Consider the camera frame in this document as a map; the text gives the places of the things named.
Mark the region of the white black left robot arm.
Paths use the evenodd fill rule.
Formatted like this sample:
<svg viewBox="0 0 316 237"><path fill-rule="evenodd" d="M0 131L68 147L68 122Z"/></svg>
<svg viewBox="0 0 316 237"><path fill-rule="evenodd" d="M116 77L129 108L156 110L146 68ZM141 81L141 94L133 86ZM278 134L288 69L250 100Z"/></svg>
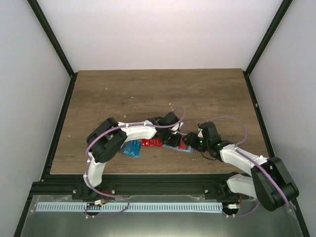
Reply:
<svg viewBox="0 0 316 237"><path fill-rule="evenodd" d="M86 139L87 168L83 174L86 183L83 193L89 199L100 196L102 175L106 163L121 149L124 143L141 139L159 138L172 147L180 145L183 126L182 120L173 112L165 117L155 117L142 122L118 122L114 118L106 119Z"/></svg>

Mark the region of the blue card holder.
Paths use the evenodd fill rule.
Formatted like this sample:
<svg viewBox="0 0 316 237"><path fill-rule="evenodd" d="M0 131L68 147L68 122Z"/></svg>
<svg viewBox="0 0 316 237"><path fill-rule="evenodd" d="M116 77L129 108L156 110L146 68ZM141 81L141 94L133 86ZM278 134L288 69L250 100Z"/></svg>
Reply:
<svg viewBox="0 0 316 237"><path fill-rule="evenodd" d="M169 138L162 140L162 146L164 148L191 154L193 152L193 148L184 143L182 140L184 136L186 136L186 134L172 134Z"/></svg>

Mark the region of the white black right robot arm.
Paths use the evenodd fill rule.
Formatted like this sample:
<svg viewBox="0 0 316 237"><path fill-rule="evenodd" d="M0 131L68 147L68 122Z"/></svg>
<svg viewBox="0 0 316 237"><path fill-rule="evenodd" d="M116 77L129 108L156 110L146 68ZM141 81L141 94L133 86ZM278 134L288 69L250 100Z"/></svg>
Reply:
<svg viewBox="0 0 316 237"><path fill-rule="evenodd" d="M220 185L223 198L230 199L236 193L253 197L268 211L275 211L299 196L299 190L278 157L266 158L254 155L222 140L213 122L198 125L198 133L190 132L183 142L200 153L209 153L213 159L233 165L245 174L236 174Z"/></svg>

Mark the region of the single red credit card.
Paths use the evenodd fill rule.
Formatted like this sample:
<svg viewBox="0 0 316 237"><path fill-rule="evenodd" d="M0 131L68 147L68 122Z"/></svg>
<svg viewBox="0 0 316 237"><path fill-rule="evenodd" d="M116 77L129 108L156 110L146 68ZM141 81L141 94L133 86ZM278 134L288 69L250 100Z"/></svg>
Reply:
<svg viewBox="0 0 316 237"><path fill-rule="evenodd" d="M183 141L183 138L186 136L186 134L181 134L181 139L180 139L180 145L178 147L179 150L189 152L191 150L190 146L186 145L185 142Z"/></svg>

